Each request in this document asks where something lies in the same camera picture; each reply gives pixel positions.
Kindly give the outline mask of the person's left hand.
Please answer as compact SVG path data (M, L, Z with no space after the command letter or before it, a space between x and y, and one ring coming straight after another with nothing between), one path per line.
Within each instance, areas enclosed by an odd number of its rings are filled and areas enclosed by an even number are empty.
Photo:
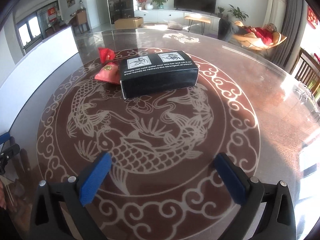
M7 202L5 200L5 193L4 193L4 185L2 181L0 181L0 207L3 209L7 209Z

